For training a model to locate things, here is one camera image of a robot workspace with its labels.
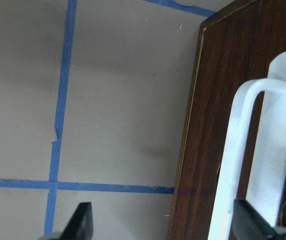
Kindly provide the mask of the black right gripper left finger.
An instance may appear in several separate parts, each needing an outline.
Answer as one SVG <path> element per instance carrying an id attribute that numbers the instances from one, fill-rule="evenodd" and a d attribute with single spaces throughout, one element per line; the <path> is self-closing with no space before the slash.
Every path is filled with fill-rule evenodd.
<path id="1" fill-rule="evenodd" d="M 78 204 L 62 232 L 41 236 L 40 240 L 92 240 L 94 235 L 93 210 L 91 202 Z"/>

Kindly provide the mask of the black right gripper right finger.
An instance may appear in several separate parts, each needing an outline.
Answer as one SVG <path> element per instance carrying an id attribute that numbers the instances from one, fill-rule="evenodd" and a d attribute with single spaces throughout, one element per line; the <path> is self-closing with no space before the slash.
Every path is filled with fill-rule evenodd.
<path id="1" fill-rule="evenodd" d="M 245 199 L 233 201 L 232 232 L 238 240 L 286 240 L 286 227 L 272 227 Z"/>

